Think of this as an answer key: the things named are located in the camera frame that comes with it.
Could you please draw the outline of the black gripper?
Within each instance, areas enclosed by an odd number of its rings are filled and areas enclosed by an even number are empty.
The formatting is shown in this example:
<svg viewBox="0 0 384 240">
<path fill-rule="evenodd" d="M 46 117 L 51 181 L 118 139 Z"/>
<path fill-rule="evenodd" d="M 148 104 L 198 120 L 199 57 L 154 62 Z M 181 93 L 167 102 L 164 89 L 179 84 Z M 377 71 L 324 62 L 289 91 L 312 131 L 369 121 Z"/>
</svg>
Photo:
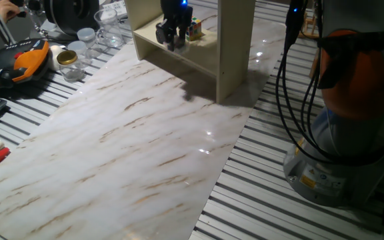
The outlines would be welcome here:
<svg viewBox="0 0 384 240">
<path fill-rule="evenodd" d="M 175 49 L 175 36 L 177 34 L 176 22 L 179 20 L 182 25 L 179 26 L 179 38 L 177 46 L 182 47 L 186 41 L 186 32 L 191 24 L 193 8 L 188 5 L 188 0 L 160 0 L 161 9 L 167 20 L 167 47 L 168 50 Z"/>
</svg>

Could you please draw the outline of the person's bare hand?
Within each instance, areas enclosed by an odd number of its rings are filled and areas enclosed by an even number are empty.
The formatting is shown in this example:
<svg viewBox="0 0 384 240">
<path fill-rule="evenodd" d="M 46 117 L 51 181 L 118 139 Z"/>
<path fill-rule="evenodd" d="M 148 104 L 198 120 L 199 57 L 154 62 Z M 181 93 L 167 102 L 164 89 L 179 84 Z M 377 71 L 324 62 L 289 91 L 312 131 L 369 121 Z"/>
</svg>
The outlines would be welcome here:
<svg viewBox="0 0 384 240">
<path fill-rule="evenodd" d="M 0 16 L 7 23 L 12 18 L 20 14 L 20 9 L 10 0 L 0 0 Z"/>
</svg>

